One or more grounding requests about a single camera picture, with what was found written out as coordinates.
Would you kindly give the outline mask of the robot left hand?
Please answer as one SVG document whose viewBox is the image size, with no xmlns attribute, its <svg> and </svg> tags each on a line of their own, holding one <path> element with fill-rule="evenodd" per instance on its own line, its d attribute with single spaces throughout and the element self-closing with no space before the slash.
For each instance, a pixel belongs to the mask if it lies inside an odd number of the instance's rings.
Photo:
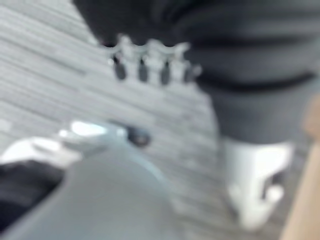
<svg viewBox="0 0 320 240">
<path fill-rule="evenodd" d="M 200 67 L 226 162 L 226 191 L 240 226 L 262 227 L 284 195 L 294 136 L 320 84 L 317 0 L 76 0 L 105 47 L 187 43 Z"/>
</svg>

